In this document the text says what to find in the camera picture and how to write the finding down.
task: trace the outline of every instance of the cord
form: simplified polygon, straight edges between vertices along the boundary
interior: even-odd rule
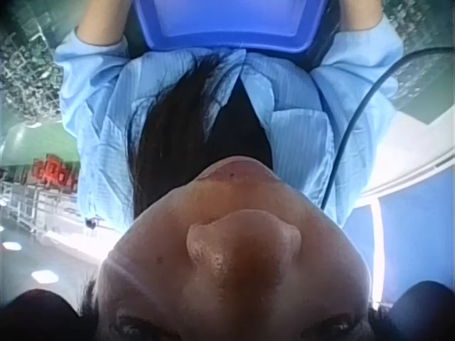
[[[346,149],[346,145],[348,144],[350,135],[353,132],[354,126],[357,123],[358,119],[365,111],[365,108],[370,103],[370,100],[373,98],[375,93],[382,87],[382,85],[387,81],[392,75],[401,69],[404,65],[412,62],[415,59],[428,56],[428,55],[442,55],[442,54],[453,54],[455,53],[455,48],[453,47],[442,47],[442,48],[425,48],[423,50],[414,51],[405,55],[403,58],[398,60],[394,65],[392,65],[389,70],[387,70],[384,75],[382,75],[379,80],[371,87],[370,91],[365,95],[360,102],[357,110],[354,112],[352,119],[350,119],[348,127],[341,139],[340,146],[338,147],[338,151],[336,153],[335,161],[333,162],[332,171],[330,174],[330,178],[328,179],[328,184],[326,188],[326,192],[324,193],[324,197],[321,204],[321,209],[324,211],[327,206],[328,198],[330,197],[330,193],[333,188],[333,184],[335,183],[335,177],[340,167],[341,158],[343,157],[344,151]]]

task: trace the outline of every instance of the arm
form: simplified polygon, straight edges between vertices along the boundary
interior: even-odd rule
[[[340,0],[341,30],[363,31],[375,27],[382,19],[381,0]]]
[[[339,1],[345,30],[337,33],[321,66],[311,72],[332,111],[329,119],[335,151],[360,101],[403,54],[402,41],[382,14],[379,0]],[[378,144],[395,117],[389,98],[396,91],[397,82],[388,80],[373,96],[350,136],[328,202],[336,208],[339,225],[344,224],[368,184]]]
[[[90,45],[120,42],[132,0],[90,0],[77,29],[78,38]]]
[[[77,136],[100,129],[107,106],[129,62],[123,30],[132,0],[90,0],[77,29],[55,51],[63,69],[60,109],[63,125]]]

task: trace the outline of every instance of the blue tray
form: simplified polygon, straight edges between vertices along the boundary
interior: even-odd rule
[[[313,42],[327,0],[135,0],[147,45],[298,53]]]

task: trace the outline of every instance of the shirt sleeve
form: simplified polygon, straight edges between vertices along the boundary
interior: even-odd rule
[[[321,66],[311,73],[332,111],[328,115],[336,151],[361,100],[402,54],[402,41],[385,16],[370,30],[336,35]],[[389,98],[396,91],[397,82],[391,78],[370,101],[346,146],[328,205],[336,207],[339,225],[368,184],[376,148],[395,116]]]
[[[83,43],[73,31],[55,51],[63,69],[60,110],[63,126],[73,136],[83,129],[101,129],[107,105],[122,68],[129,62],[125,38],[116,45]]]

